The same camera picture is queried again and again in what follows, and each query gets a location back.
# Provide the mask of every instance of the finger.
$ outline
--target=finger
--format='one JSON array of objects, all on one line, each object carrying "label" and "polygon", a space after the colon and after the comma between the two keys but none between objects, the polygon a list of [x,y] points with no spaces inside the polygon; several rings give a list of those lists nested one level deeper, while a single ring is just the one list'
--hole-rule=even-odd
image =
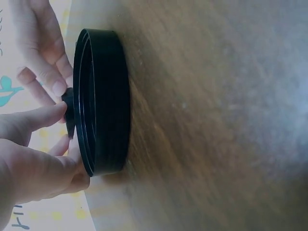
[{"label": "finger", "polygon": [[39,23],[41,23],[42,25],[41,27],[43,30],[43,34],[47,35],[47,39],[50,39],[53,42],[53,55],[51,55],[50,49],[46,47],[49,54],[45,56],[46,60],[47,62],[53,64],[53,66],[56,67],[56,70],[58,70],[62,77],[65,79],[66,84],[72,87],[73,68],[65,52],[64,40],[56,15],[50,4],[46,5],[43,10],[39,9],[35,10],[35,12],[38,17]]},{"label": "finger", "polygon": [[25,120],[30,131],[49,127],[58,122],[65,114],[67,105],[61,102],[55,106],[42,107],[36,110],[19,113],[21,120]]},{"label": "finger", "polygon": [[51,193],[46,199],[54,198],[58,195],[77,193],[79,191],[86,190],[90,186],[90,177],[82,174],[75,175],[71,184],[64,190]]},{"label": "finger", "polygon": [[68,154],[69,157],[71,157],[76,163],[80,163],[81,160],[81,154],[80,154],[80,149],[79,149],[79,143],[78,143],[78,137],[77,137],[77,130],[75,127],[74,130],[74,136],[73,139],[71,139],[69,143],[69,148],[68,148]]},{"label": "finger", "polygon": [[22,71],[17,74],[17,80],[24,86],[24,88],[29,90],[31,95],[41,105],[55,105],[55,102],[36,80],[35,74],[29,68],[23,67]]},{"label": "finger", "polygon": [[47,63],[37,49],[25,50],[29,57],[27,66],[56,96],[62,96],[67,88],[65,80],[52,65]]},{"label": "finger", "polygon": [[68,87],[73,87],[73,68],[69,63],[66,52],[62,55],[62,57],[56,62],[56,66],[65,79],[65,82]]},{"label": "finger", "polygon": [[17,203],[40,200],[51,193],[65,190],[77,170],[67,156],[51,156],[44,152],[14,144],[16,152],[7,160],[16,190]]},{"label": "finger", "polygon": [[26,66],[55,95],[64,94],[67,85],[61,74],[50,65],[39,52],[40,32],[35,14],[27,5],[12,4],[15,14],[18,47],[23,54]]},{"label": "finger", "polygon": [[69,137],[64,135],[59,142],[50,149],[48,154],[52,156],[62,156],[68,150],[68,145]]}]

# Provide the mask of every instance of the wood grain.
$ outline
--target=wood grain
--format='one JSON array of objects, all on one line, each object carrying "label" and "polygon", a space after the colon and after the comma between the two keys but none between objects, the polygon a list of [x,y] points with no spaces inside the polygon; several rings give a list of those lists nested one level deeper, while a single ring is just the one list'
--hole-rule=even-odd
[{"label": "wood grain", "polygon": [[308,2],[76,0],[115,30],[132,91],[123,172],[86,191],[98,231],[308,229]]}]

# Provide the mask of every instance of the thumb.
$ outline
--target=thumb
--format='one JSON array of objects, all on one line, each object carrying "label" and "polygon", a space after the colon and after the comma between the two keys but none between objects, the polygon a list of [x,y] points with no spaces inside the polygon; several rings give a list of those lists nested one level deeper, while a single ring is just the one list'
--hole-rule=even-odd
[{"label": "thumb", "polygon": [[66,110],[66,103],[61,102],[54,106],[46,106],[36,110],[22,112],[20,116],[31,131],[36,131],[58,122],[64,116]]}]

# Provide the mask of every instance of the fingernail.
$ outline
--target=fingernail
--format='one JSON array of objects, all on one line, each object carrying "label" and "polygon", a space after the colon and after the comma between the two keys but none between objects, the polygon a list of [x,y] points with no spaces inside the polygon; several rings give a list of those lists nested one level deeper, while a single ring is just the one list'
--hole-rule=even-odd
[{"label": "fingernail", "polygon": [[56,96],[61,97],[66,91],[66,86],[62,82],[57,81],[53,85],[52,91]]}]

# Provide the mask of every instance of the black plastic lid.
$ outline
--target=black plastic lid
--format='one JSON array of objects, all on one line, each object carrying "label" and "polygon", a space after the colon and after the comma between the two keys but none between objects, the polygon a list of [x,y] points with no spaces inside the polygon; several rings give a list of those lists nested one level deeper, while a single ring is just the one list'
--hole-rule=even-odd
[{"label": "black plastic lid", "polygon": [[62,100],[69,137],[76,126],[90,177],[120,171],[128,153],[130,92],[122,45],[113,31],[83,29],[75,58],[73,88]]}]

